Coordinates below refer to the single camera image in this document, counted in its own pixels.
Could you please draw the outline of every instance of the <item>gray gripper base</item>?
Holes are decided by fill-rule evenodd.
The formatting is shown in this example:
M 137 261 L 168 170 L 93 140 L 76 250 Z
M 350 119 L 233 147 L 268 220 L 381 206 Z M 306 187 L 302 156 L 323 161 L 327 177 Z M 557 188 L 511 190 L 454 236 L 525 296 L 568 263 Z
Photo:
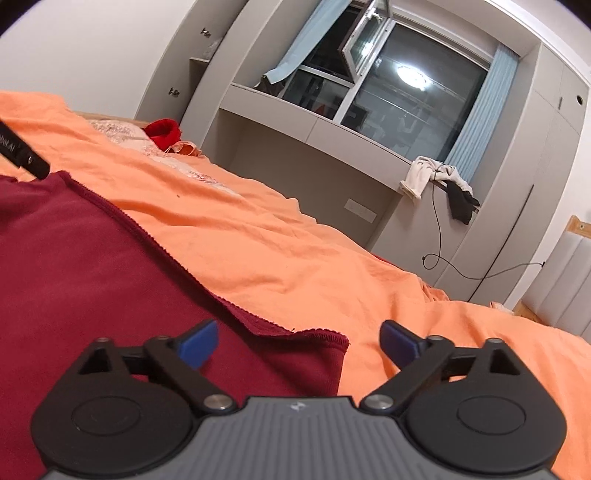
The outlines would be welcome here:
M 44 480 L 71 477 L 49 472 Z M 134 480 L 466 480 L 425 458 L 395 421 L 338 398 L 251 398 L 204 420 L 174 459 Z M 556 480 L 549 472 L 516 476 Z

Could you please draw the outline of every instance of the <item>logo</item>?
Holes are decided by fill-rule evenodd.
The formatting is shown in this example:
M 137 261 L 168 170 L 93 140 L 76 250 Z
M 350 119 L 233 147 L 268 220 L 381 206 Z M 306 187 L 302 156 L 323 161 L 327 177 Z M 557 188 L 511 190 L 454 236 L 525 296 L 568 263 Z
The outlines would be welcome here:
M 306 407 L 307 407 L 307 405 L 306 405 L 305 403 L 301 402 L 301 401 L 297 401 L 297 402 L 295 402 L 295 403 L 292 403 L 292 404 L 290 405 L 290 408 L 291 408 L 292 410 L 295 410 L 295 411 L 301 411 L 301 410 L 304 410 L 304 408 L 306 408 Z
M 2 134 L 0 134 L 0 144 L 4 147 L 10 150 L 10 152 L 14 152 L 14 143 L 12 143 L 9 139 L 7 139 L 5 136 L 3 136 Z

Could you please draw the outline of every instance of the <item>window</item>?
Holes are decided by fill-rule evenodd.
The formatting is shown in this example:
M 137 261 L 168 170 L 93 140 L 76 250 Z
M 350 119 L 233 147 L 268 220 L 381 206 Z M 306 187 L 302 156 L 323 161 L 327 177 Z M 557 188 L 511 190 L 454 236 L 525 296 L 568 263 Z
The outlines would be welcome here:
M 377 0 L 368 2 L 339 47 L 339 53 L 345 61 L 349 77 L 353 80 L 359 80 L 363 65 L 374 50 L 386 18 L 387 12 L 378 9 Z
M 397 24 L 342 124 L 410 160 L 444 161 L 485 77 L 474 62 Z
M 486 78 L 486 62 L 384 0 L 355 1 L 289 78 L 282 98 L 409 160 L 447 158 Z
M 298 70 L 283 99 L 332 120 L 348 90 L 346 86 Z

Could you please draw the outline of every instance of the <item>wall outlet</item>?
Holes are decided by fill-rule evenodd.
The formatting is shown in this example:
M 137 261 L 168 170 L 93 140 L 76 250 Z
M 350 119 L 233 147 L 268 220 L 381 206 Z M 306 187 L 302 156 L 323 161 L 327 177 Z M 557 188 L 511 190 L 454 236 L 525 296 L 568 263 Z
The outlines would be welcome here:
M 352 199 L 347 200 L 347 203 L 345 203 L 345 208 L 348 211 L 353 212 L 355 215 L 360 216 L 363 220 L 369 223 L 373 223 L 375 218 L 378 216 L 377 213 L 372 212 L 370 209 L 364 207 Z

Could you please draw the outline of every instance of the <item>white towel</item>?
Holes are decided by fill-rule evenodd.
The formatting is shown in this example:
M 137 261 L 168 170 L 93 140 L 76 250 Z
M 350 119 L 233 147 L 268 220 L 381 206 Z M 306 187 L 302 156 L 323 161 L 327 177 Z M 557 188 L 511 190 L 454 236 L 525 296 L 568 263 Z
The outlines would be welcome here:
M 406 179 L 400 182 L 400 187 L 411 198 L 420 200 L 429 180 L 452 181 L 464 192 L 469 192 L 472 195 L 472 187 L 460 177 L 456 167 L 444 165 L 427 157 L 417 157 L 410 165 Z

